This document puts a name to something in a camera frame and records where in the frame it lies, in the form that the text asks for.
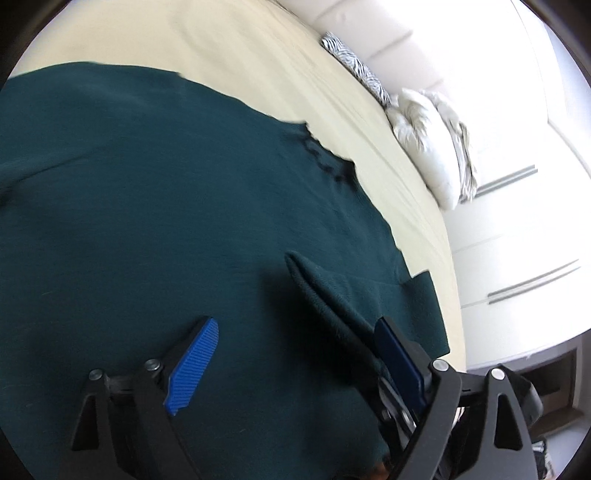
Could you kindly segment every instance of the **blanket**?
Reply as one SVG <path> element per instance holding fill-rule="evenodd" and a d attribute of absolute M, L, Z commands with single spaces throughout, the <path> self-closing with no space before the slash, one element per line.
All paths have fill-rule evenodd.
<path fill-rule="evenodd" d="M 174 422 L 204 478 L 326 480 L 381 457 L 349 350 L 286 252 L 336 275 L 369 328 L 388 314 L 432 356 L 448 347 L 437 311 L 386 311 L 411 278 L 351 162 L 144 67 L 15 77 L 0 132 L 0 426 L 37 480 L 56 476 L 88 372 L 132 372 L 202 315 L 218 348 Z"/>

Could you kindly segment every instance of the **cream bed sheet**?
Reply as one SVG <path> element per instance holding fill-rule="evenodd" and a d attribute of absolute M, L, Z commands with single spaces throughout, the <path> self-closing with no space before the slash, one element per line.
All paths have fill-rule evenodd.
<path fill-rule="evenodd" d="M 269 0 L 73 0 L 33 41 L 12 75 L 71 61 L 155 67 L 236 97 L 284 121 L 308 122 L 356 164 L 412 275 L 430 270 L 448 361 L 465 369 L 452 255 L 443 218 L 373 97 Z"/>

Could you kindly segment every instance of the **white cabinet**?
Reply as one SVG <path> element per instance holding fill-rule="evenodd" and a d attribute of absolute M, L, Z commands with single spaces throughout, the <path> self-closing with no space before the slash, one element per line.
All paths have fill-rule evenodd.
<path fill-rule="evenodd" d="M 565 342 L 591 327 L 589 268 L 496 303 L 462 309 L 468 368 L 509 361 Z"/>
<path fill-rule="evenodd" d="M 488 185 L 444 215 L 468 368 L 591 328 L 591 179 L 550 127 L 536 139 L 518 158 L 483 158 Z"/>

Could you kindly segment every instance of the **screw head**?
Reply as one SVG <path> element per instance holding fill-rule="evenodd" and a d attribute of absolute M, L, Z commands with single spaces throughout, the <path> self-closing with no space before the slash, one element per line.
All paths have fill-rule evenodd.
<path fill-rule="evenodd" d="M 438 358 L 433 361 L 433 368 L 438 372 L 446 372 L 449 369 L 449 364 L 445 360 Z"/>
<path fill-rule="evenodd" d="M 146 363 L 144 363 L 144 368 L 148 372 L 153 372 L 154 370 L 160 368 L 160 360 L 158 360 L 157 358 L 151 358 L 150 360 L 147 360 Z"/>
<path fill-rule="evenodd" d="M 500 368 L 493 368 L 491 370 L 492 378 L 496 378 L 497 380 L 503 380 L 505 378 L 505 372 Z"/>
<path fill-rule="evenodd" d="M 100 380 L 102 377 L 103 371 L 100 368 L 95 368 L 94 370 L 91 370 L 88 374 L 88 379 L 92 381 Z"/>

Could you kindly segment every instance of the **wardrobe handle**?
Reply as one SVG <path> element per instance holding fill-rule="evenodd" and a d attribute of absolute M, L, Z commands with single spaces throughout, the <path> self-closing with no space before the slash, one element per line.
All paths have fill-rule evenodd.
<path fill-rule="evenodd" d="M 538 173 L 538 169 L 535 167 L 535 165 L 530 165 L 529 167 L 522 168 L 521 170 L 517 170 L 513 173 L 509 173 L 508 175 L 501 177 L 500 179 L 497 179 L 489 183 L 485 183 L 484 185 L 480 186 L 476 191 L 474 198 L 476 199 L 478 197 L 486 195 L 487 193 L 492 193 L 495 190 L 499 190 L 503 187 L 511 185 L 516 181 L 526 179 L 527 177 L 532 176 L 535 173 Z"/>
<path fill-rule="evenodd" d="M 486 297 L 488 298 L 488 304 L 499 303 L 503 300 L 508 300 L 518 295 L 522 295 L 529 291 L 535 290 L 536 288 L 543 287 L 559 278 L 565 277 L 574 271 L 577 271 L 581 266 L 578 264 L 579 259 L 573 260 L 561 267 L 550 270 L 544 274 L 538 275 L 537 277 L 530 278 L 520 283 L 516 283 L 507 288 L 502 288 L 497 291 L 489 293 Z"/>

